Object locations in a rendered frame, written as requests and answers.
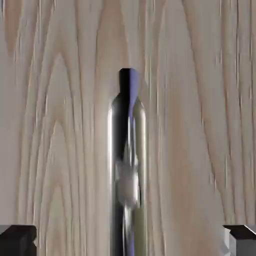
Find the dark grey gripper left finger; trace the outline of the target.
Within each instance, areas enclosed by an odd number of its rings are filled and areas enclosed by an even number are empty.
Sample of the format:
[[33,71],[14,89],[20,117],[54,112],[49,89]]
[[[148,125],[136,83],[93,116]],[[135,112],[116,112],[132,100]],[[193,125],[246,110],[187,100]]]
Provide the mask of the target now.
[[0,256],[37,256],[34,225],[0,225]]

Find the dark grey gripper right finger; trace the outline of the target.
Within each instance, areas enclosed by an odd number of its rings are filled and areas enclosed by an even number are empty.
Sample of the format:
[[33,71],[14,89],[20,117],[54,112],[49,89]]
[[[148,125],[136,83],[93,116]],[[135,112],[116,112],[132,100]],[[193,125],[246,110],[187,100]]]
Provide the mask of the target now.
[[220,256],[256,256],[256,225],[223,225]]

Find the light wood drawer front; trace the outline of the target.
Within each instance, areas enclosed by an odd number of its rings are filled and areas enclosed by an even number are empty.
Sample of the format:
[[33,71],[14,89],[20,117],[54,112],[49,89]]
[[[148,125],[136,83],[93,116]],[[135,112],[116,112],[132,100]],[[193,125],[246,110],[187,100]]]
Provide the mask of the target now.
[[256,0],[0,0],[0,224],[38,256],[109,256],[108,111],[132,67],[148,256],[256,225]]

